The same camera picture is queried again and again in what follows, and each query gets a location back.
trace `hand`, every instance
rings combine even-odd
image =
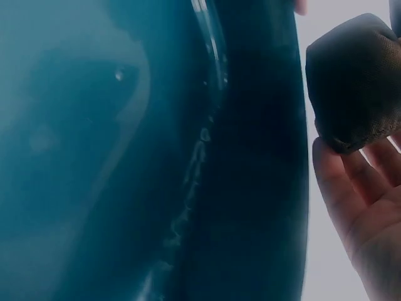
[[[401,134],[393,136],[401,147]],[[371,301],[401,300],[401,154],[387,139],[335,154],[320,138],[313,163],[330,218]]]
[[[301,16],[306,15],[307,0],[295,0],[295,12]]]

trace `teal surface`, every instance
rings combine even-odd
[[[2,0],[0,71],[0,300],[299,300],[291,3]]]

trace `dark fabric object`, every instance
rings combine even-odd
[[[401,46],[378,17],[361,15],[315,41],[306,76],[316,127],[336,152],[401,128]]]

